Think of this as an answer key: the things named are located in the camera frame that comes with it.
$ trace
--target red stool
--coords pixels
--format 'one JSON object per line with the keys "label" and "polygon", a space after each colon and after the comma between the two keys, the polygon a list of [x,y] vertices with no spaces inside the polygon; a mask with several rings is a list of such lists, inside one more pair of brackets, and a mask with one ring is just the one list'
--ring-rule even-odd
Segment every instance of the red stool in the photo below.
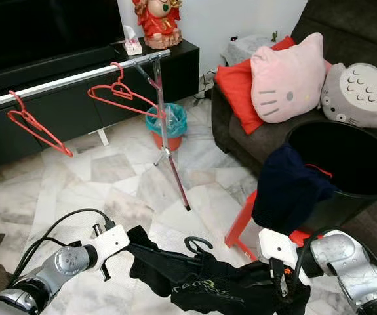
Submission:
{"label": "red stool", "polygon": [[[239,239],[239,236],[242,234],[243,230],[247,227],[249,220],[252,218],[252,210],[254,209],[254,202],[257,197],[257,191],[255,190],[248,198],[245,206],[238,214],[235,219],[235,222],[232,224],[229,232],[225,236],[225,244],[228,247],[233,245],[238,245],[245,255],[249,257],[252,261],[256,261],[257,258],[254,253]],[[294,231],[289,238],[292,242],[298,244],[299,246],[304,245],[304,239],[308,238],[309,234],[306,234],[301,231]]]}

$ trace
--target dark brown sofa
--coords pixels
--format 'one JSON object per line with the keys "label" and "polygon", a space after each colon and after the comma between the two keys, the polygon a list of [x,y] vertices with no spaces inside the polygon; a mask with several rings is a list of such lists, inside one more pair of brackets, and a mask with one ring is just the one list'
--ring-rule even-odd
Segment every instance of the dark brown sofa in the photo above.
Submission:
{"label": "dark brown sofa", "polygon": [[[346,66],[367,62],[377,66],[377,1],[309,0],[291,36],[299,43],[313,32],[323,34],[324,56],[329,62],[343,62]],[[247,135],[219,86],[215,84],[213,88],[212,129],[216,144],[257,176],[265,159],[283,143],[293,127],[316,119],[326,118],[322,112],[312,110],[283,123],[264,124]],[[377,129],[368,131],[377,136]],[[377,202],[348,221],[344,228],[377,254]]]}

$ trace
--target clothing rack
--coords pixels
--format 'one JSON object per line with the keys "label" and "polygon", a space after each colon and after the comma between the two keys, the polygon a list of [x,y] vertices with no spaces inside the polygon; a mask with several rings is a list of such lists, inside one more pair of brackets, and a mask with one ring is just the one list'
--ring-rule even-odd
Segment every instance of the clothing rack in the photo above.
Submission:
{"label": "clothing rack", "polygon": [[[120,66],[125,68],[130,68],[135,66],[136,64],[144,64],[146,62],[151,62],[155,58],[162,58],[170,55],[170,50],[167,49],[165,51],[153,52],[151,54],[147,54],[145,56],[141,56],[138,58],[130,59],[124,62],[120,62]],[[119,68],[117,66],[106,66],[103,68],[98,68],[95,70],[83,72],[77,75],[71,75],[69,77],[65,77],[63,79],[51,81],[48,83],[36,85],[34,87],[30,87],[29,89],[24,89],[18,92],[15,92],[21,98],[25,98],[31,95],[36,95],[39,93],[43,93],[46,91],[54,90],[59,87],[65,87],[70,84],[74,84],[77,82],[81,82],[84,80],[92,79],[93,77],[99,77],[100,75],[110,74],[111,72],[118,71]],[[0,105],[8,102],[12,102],[15,100],[15,97],[11,94],[6,94],[0,96]]]}
{"label": "clothing rack", "polygon": [[[159,51],[159,52],[154,52],[151,54],[147,54],[145,56],[141,56],[138,58],[132,58],[130,60],[120,62],[119,66],[114,65],[114,63],[110,66],[106,66],[103,68],[98,68],[95,70],[91,70],[88,72],[80,73],[77,75],[72,75],[69,77],[65,77],[63,79],[59,79],[56,81],[51,81],[48,83],[44,83],[41,85],[36,85],[34,87],[30,87],[29,89],[24,89],[18,92],[15,92],[14,94],[20,98],[25,98],[31,95],[37,95],[39,93],[47,92],[53,89],[58,89],[60,87],[66,87],[68,85],[78,83],[81,81],[85,81],[88,79],[92,79],[94,77],[98,77],[101,75],[109,74],[111,72],[116,72],[120,70],[120,68],[125,69],[125,68],[130,68],[130,67],[135,67],[141,74],[142,76],[149,82],[152,87],[154,87],[157,91],[157,112],[159,113],[164,113],[165,112],[165,102],[163,100],[163,86],[162,86],[162,73],[161,73],[161,58],[166,57],[170,55],[170,50],[164,50],[164,51]],[[147,62],[153,62],[153,70],[155,73],[155,78],[152,79],[140,66],[141,64],[145,64]],[[15,101],[16,98],[13,94],[6,94],[0,96],[0,105],[8,102]],[[180,190],[182,199],[184,201],[184,206],[185,208],[189,211],[190,206],[186,197],[186,194],[184,192],[184,188],[182,187],[182,183],[178,174],[178,171],[176,169],[173,157],[172,157],[172,152],[169,150],[168,147],[168,134],[167,134],[167,124],[166,124],[166,117],[165,115],[159,115],[159,119],[161,120],[161,133],[162,133],[162,141],[163,141],[163,147],[161,150],[161,154],[159,155],[157,161],[154,163],[155,166],[159,164],[159,162],[163,158],[167,158],[170,166],[172,168],[172,172],[174,173],[174,177],[176,180],[176,183],[178,185],[178,188]]]}

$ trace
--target cabinet leg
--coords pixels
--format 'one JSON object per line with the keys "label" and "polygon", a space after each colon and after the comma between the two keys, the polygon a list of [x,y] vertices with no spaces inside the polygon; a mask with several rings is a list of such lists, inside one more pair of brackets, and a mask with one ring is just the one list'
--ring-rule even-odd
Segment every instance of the cabinet leg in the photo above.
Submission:
{"label": "cabinet leg", "polygon": [[91,133],[88,133],[88,135],[91,135],[93,133],[98,133],[98,136],[101,138],[102,144],[104,146],[109,146],[109,141],[108,141],[107,135],[105,134],[105,130],[104,129],[95,130],[95,131],[93,131]]}

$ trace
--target hello kitty pillow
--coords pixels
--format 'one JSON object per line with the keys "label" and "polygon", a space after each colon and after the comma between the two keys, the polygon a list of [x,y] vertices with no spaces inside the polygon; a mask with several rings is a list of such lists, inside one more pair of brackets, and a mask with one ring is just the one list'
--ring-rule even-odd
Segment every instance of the hello kitty pillow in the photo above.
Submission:
{"label": "hello kitty pillow", "polygon": [[262,120],[280,123],[319,103],[325,78],[320,33],[282,51],[260,47],[251,58],[252,103]]}

